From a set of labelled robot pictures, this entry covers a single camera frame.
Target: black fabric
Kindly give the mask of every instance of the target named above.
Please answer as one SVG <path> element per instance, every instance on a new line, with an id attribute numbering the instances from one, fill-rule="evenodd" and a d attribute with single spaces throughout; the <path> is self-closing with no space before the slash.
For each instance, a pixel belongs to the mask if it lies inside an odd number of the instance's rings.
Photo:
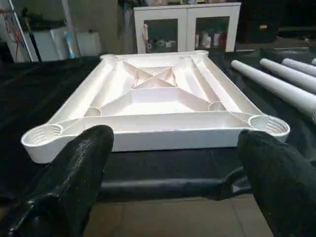
<path id="1" fill-rule="evenodd" d="M 289 123 L 291 133 L 287 142 L 305 158 L 315 160 L 315 125 L 230 66 L 230 61 L 237 58 L 258 68 L 259 60 L 268 53 L 267 50 L 247 55 L 210 53 L 209 57 L 260 110 Z M 313 51 L 301 53 L 308 55 Z M 0 191 L 6 200 L 20 197 L 24 187 L 43 167 L 28 157 L 20 144 L 21 136 L 28 129 L 46 122 L 98 62 L 98 58 L 83 58 L 6 67 L 0 93 L 1 108 L 8 104 L 11 107 L 5 114 L 1 113 L 0 120 L 3 124 L 0 125 L 1 142 L 4 144 L 0 147 Z M 10 87 L 5 87 L 7 81 L 11 81 Z M 11 92 L 2 93 L 6 88 Z M 113 153 L 106 165 L 99 201 L 218 198 L 218 182 L 224 182 L 226 176 L 240 166 L 236 148 Z M 240 184 L 247 186 L 245 180 Z"/>
<path id="2" fill-rule="evenodd" d="M 315 236 L 315 167 L 295 148 L 264 132 L 242 132 L 238 153 L 274 236 Z"/>
<path id="3" fill-rule="evenodd" d="M 44 167 L 30 160 L 21 136 L 47 122 L 99 61 L 5 65 L 0 73 L 0 199 L 19 195 Z"/>

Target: white pvc pipe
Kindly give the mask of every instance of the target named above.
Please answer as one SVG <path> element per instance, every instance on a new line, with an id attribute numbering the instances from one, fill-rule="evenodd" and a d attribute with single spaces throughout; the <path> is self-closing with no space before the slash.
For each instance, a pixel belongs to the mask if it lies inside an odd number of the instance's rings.
<path id="1" fill-rule="evenodd" d="M 316 77 L 316 67 L 307 63 L 302 63 L 299 61 L 295 61 L 293 59 L 285 58 L 282 61 L 283 65 L 286 65 L 290 68 L 293 68 L 295 70 L 298 70 L 300 72 L 306 73 L 308 75 L 311 75 L 313 77 Z"/>
<path id="2" fill-rule="evenodd" d="M 260 64 L 273 74 L 285 78 L 291 84 L 316 94 L 316 78 L 265 58 L 260 60 Z"/>
<path id="3" fill-rule="evenodd" d="M 316 123 L 316 96 L 240 61 L 232 61 L 232 67 L 252 79 L 268 91 L 291 104 Z"/>

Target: white plastic frame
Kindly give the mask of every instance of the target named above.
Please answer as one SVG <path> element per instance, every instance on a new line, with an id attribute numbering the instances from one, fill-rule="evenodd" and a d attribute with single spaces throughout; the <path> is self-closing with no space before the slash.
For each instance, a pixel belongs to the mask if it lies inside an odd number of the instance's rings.
<path id="1" fill-rule="evenodd" d="M 101 58 L 46 124 L 23 135 L 33 161 L 51 162 L 99 124 L 114 130 L 114 152 L 234 147 L 244 129 L 281 141 L 290 132 L 284 121 L 253 105 L 207 51 Z"/>

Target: beige floor tile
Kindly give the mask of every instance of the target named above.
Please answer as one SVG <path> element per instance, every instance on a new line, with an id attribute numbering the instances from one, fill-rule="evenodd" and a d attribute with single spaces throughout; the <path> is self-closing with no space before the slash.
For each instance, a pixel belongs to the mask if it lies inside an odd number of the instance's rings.
<path id="1" fill-rule="evenodd" d="M 228 200 L 127 205 L 118 236 L 244 237 Z"/>
<path id="2" fill-rule="evenodd" d="M 253 195 L 242 195 L 231 199 L 231 202 L 247 237 L 273 236 Z"/>
<path id="3" fill-rule="evenodd" d="M 112 236 L 120 228 L 123 217 L 122 205 L 97 204 L 90 214 L 90 221 L 85 229 L 85 237 Z"/>

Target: glass cabinet door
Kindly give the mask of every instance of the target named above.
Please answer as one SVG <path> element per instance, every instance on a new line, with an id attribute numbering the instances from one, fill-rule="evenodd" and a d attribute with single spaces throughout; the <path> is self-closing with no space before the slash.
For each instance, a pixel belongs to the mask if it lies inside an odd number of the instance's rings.
<path id="1" fill-rule="evenodd" d="M 136 7 L 134 14 L 138 53 L 186 51 L 187 10 L 185 8 Z"/>
<path id="2" fill-rule="evenodd" d="M 195 50 L 226 51 L 229 17 L 202 17 L 196 20 Z"/>
<path id="3" fill-rule="evenodd" d="M 240 6 L 188 9 L 187 51 L 235 49 Z"/>
<path id="4" fill-rule="evenodd" d="M 145 20 L 146 53 L 178 52 L 178 19 Z"/>

